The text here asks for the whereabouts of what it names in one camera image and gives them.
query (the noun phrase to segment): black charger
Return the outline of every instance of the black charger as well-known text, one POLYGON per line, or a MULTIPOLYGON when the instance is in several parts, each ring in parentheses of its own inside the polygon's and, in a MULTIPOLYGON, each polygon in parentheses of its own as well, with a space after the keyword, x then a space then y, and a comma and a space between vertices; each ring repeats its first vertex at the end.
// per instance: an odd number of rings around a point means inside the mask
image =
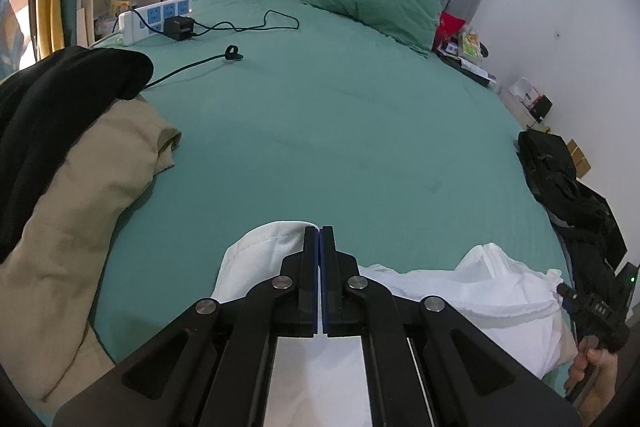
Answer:
POLYGON ((183 41, 193 37, 193 19, 177 15, 164 20, 162 32, 174 41, 183 41))

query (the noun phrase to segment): mattress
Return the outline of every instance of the mattress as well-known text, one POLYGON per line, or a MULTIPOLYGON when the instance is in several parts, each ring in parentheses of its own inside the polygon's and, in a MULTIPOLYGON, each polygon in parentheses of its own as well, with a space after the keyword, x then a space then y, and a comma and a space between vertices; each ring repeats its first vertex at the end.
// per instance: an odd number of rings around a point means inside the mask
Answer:
POLYGON ((91 320, 115 361, 210 295, 226 248, 270 221, 332 225, 338 248, 364 266, 453 269, 494 242, 566 275, 515 154, 520 128, 493 92, 300 0, 194 0, 192 16, 251 26, 270 9, 300 29, 152 36, 131 48, 152 59, 154 78, 229 44, 244 60, 209 62, 143 93, 183 136, 175 167, 113 236, 91 320))

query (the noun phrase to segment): white wall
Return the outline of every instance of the white wall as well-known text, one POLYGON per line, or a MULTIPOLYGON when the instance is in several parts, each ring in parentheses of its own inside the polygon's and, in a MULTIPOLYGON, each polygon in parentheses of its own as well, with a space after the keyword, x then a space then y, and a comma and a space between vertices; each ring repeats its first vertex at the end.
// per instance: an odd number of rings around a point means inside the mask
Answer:
POLYGON ((482 0, 473 24, 502 85, 525 76, 552 100, 548 123, 587 155, 640 263, 640 0, 482 0))

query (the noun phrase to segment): silver bolt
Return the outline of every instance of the silver bolt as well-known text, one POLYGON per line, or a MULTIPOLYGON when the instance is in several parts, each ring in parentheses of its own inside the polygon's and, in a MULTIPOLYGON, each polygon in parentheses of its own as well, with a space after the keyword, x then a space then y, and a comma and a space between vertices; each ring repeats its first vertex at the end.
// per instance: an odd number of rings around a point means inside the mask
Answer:
POLYGON ((216 302, 213 299, 201 299, 196 302, 196 311, 200 315, 209 315, 216 311, 216 302))
POLYGON ((354 275, 353 277, 349 277, 347 284, 349 285, 349 288, 353 288, 354 290, 362 290, 363 288, 367 287, 369 281, 367 281, 367 278, 363 277, 362 275, 354 275))
POLYGON ((291 277, 287 277, 286 275, 278 275, 277 277, 273 278, 271 284, 273 284, 273 287, 277 288, 278 290, 286 290, 293 284, 293 281, 291 280, 291 277))
POLYGON ((441 312, 444 309, 444 301, 440 297, 428 297, 424 301, 424 307, 430 312, 441 312))

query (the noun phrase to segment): power strip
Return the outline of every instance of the power strip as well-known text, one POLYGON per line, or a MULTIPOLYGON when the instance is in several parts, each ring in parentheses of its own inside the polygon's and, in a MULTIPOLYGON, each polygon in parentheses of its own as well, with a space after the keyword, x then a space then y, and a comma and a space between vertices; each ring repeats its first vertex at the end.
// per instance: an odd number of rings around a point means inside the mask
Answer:
MULTIPOLYGON (((170 0, 157 2, 136 8, 136 11, 142 15, 153 29, 162 31, 164 28, 164 20, 176 15, 189 15, 191 13, 191 3, 193 0, 170 0)), ((120 26, 121 44, 130 46, 136 42, 140 42, 155 32, 147 28, 135 13, 126 11, 118 17, 120 26)))

